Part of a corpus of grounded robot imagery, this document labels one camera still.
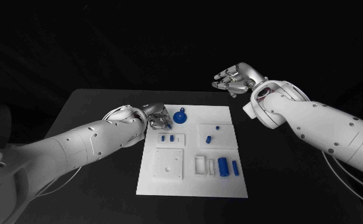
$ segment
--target small blue piece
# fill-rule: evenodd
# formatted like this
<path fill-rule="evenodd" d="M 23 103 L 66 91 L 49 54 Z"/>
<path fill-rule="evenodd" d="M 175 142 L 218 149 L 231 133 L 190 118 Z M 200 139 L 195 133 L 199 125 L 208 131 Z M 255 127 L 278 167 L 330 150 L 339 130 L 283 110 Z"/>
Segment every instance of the small blue piece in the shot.
<path fill-rule="evenodd" d="M 236 162 L 235 161 L 232 161 L 232 165 L 234 165 L 235 175 L 239 176 L 239 172 L 238 172 Z"/>
<path fill-rule="evenodd" d="M 211 139 L 212 139 L 212 137 L 208 136 L 208 138 L 206 138 L 206 143 L 208 143 L 208 144 L 211 144 Z"/>
<path fill-rule="evenodd" d="M 180 111 L 175 113 L 173 119 L 176 123 L 185 123 L 185 121 L 187 120 L 185 108 L 182 108 Z"/>
<path fill-rule="evenodd" d="M 218 159 L 218 166 L 219 166 L 221 177 L 228 177 L 229 176 L 229 165 L 228 165 L 228 160 L 225 159 L 225 157 Z"/>

